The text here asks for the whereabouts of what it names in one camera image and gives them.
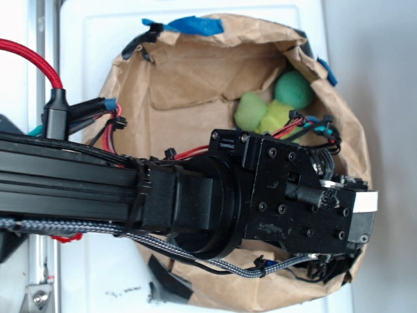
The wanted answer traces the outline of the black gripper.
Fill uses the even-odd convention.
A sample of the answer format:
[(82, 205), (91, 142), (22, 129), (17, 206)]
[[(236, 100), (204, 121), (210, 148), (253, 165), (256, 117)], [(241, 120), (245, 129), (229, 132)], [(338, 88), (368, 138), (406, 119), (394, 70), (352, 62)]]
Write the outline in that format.
[(243, 238), (292, 254), (354, 254), (368, 243), (377, 193), (321, 178), (298, 144), (237, 130), (212, 132), (209, 151), (237, 181)]

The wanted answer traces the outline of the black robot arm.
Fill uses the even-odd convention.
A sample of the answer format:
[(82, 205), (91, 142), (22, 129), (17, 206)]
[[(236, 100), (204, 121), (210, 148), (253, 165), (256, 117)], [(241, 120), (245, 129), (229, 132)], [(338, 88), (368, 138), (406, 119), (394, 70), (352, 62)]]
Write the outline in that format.
[(203, 260), (244, 239), (291, 254), (352, 254), (369, 241), (378, 194), (317, 171), (312, 149), (215, 130), (188, 160), (138, 159), (61, 140), (1, 135), (1, 215), (111, 222)]

